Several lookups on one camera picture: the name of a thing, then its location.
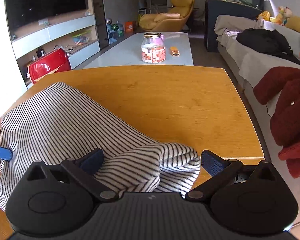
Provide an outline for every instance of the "blue figurine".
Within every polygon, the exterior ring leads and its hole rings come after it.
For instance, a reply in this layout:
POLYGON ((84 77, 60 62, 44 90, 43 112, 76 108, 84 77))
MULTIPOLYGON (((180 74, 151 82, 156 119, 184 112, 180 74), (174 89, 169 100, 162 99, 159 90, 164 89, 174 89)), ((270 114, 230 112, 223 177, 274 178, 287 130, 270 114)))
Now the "blue figurine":
POLYGON ((106 19, 106 23, 108 29, 109 43, 112 44, 114 42, 117 42, 117 40, 114 38, 114 33, 116 31, 111 30, 112 19, 111 18, 106 19))

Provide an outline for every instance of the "black and white striped garment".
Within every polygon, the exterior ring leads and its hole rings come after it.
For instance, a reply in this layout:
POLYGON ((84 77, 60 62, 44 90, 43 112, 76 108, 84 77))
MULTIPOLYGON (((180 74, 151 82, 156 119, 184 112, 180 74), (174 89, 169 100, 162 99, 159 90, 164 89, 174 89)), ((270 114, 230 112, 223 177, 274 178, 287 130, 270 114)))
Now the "black and white striped garment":
POLYGON ((81 91, 55 83, 2 119, 0 146, 12 150, 1 161, 0 208, 34 160, 60 164, 95 148, 105 155, 95 178, 116 192, 180 191, 198 177, 200 158, 179 143, 159 143, 116 117, 81 91))

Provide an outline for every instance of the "silver ball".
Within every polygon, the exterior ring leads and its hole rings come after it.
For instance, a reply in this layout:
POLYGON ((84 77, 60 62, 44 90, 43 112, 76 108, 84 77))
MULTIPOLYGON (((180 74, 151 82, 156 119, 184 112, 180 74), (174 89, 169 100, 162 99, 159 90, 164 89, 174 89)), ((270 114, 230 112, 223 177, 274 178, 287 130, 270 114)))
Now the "silver ball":
POLYGON ((112 19, 111 18, 107 18, 106 22, 107 22, 107 24, 111 25, 112 24, 112 19))

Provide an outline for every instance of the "wooden tabletop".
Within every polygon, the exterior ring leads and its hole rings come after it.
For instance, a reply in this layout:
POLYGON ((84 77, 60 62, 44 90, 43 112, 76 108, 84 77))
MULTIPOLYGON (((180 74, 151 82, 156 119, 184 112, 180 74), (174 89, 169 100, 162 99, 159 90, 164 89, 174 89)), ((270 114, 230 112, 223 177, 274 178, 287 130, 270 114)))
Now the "wooden tabletop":
MULTIPOLYGON (((160 142, 183 143, 199 154, 209 149, 245 164, 263 159, 248 113, 222 68, 134 65, 55 73, 42 78, 11 108, 58 81, 160 142)), ((194 187, 208 178, 202 169, 194 187)), ((0 210, 0 239, 11 233, 0 210)))

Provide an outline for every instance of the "jar lid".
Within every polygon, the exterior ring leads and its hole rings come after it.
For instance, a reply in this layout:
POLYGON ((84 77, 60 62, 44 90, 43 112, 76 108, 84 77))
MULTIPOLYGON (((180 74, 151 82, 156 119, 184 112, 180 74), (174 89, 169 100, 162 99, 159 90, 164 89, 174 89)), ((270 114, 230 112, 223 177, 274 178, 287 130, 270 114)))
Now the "jar lid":
POLYGON ((162 36, 161 33, 145 33, 143 34, 144 38, 160 38, 162 36))

